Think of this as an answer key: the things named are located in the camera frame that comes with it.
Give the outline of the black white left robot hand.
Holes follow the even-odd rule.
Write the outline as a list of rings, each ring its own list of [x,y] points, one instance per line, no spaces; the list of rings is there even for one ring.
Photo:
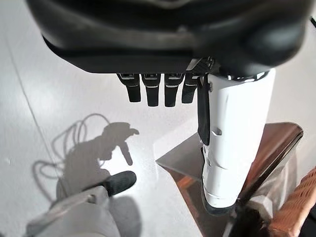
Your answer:
[[[205,209],[235,205],[256,157],[276,66],[303,43],[312,0],[30,0],[46,45],[78,68],[117,74],[129,100],[197,96]]]

